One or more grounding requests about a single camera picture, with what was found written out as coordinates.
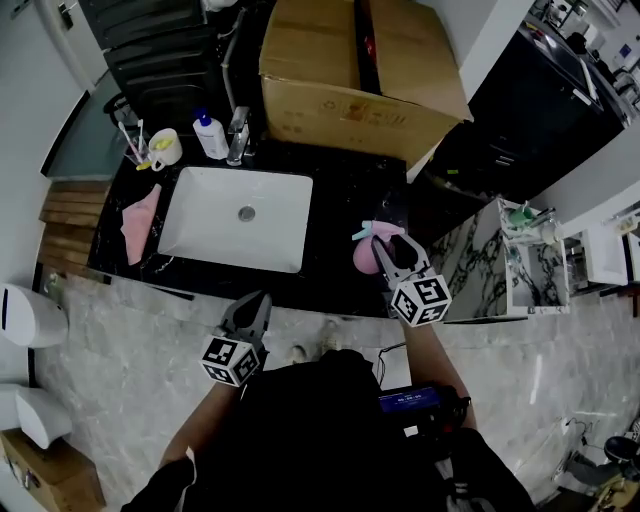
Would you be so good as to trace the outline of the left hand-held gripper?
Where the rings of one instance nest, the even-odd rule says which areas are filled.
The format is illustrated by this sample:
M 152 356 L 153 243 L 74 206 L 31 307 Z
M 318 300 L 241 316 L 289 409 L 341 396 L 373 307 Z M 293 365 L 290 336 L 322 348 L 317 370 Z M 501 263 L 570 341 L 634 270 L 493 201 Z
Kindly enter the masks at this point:
M 265 291 L 245 295 L 227 308 L 223 327 L 215 327 L 204 338 L 201 367 L 210 379 L 242 387 L 261 367 L 265 352 L 262 338 L 268 330 L 271 309 L 272 298 Z

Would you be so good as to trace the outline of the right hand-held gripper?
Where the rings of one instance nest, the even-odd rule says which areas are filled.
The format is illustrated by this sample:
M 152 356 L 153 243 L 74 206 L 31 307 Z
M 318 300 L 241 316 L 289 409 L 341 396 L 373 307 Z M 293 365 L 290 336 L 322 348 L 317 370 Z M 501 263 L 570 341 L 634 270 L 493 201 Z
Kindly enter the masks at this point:
M 410 327 L 441 321 L 452 297 L 444 277 L 430 268 L 425 249 L 406 233 L 393 235 L 389 242 L 374 235 L 371 248 L 388 284 L 397 284 L 400 274 L 413 274 L 393 288 L 390 316 Z

